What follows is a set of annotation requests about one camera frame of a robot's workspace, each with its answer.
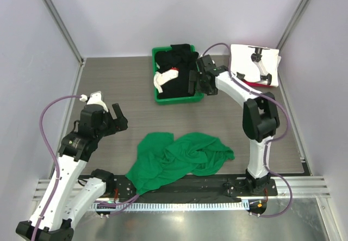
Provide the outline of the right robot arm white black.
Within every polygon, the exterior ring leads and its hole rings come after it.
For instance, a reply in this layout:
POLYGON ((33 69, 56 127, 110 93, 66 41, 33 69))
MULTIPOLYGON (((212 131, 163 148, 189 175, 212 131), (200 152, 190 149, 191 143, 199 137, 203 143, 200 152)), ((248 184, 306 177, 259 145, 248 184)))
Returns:
POLYGON ((209 55, 199 57, 196 65, 197 70, 190 71, 189 91, 196 89, 208 96, 223 91, 242 107, 242 127, 250 140, 245 188, 251 195, 262 193, 271 179, 267 168, 270 141, 280 125, 274 95, 251 88, 229 73, 226 66, 216 66, 209 55))

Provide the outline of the green plastic bin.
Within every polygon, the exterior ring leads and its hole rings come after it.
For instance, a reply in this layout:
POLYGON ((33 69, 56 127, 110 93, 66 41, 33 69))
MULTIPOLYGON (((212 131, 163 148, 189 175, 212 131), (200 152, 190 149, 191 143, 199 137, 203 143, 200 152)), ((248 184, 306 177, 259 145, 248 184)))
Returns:
MULTIPOLYGON (((155 47, 152 49, 153 75, 156 74, 156 71, 158 69, 157 63, 155 61, 155 54, 159 51, 170 51, 170 50, 172 50, 171 46, 155 47)), ((195 92, 194 96, 190 96, 190 97, 176 97, 176 98, 159 99, 158 95, 159 95, 159 92, 158 92, 157 88, 154 88, 154 100, 160 106, 165 106, 165 105, 170 105, 170 104, 197 103, 197 102, 200 102, 204 98, 204 94, 200 93, 198 91, 195 92)))

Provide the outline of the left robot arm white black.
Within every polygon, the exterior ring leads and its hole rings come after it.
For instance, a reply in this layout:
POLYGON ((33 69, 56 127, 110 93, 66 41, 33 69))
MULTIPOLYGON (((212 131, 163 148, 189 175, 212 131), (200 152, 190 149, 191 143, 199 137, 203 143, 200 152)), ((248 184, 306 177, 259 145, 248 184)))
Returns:
POLYGON ((100 140, 128 128, 128 120, 119 104, 113 104, 112 108, 115 117, 101 103, 87 104, 81 110, 73 130, 61 141, 59 168, 40 204, 29 220, 17 225, 16 234, 24 240, 72 240, 78 222, 94 201, 115 193, 114 175, 96 169, 83 189, 70 199, 78 177, 100 140))

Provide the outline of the green t shirt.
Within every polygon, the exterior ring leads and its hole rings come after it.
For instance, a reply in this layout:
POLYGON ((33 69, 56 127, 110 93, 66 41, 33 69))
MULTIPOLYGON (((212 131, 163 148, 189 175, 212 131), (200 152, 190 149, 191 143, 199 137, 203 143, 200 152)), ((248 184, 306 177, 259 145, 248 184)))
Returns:
POLYGON ((172 133, 154 132, 138 144, 136 161, 126 178, 142 195, 187 174, 214 175, 234 159, 234 151, 217 137, 192 132, 175 139, 172 133))

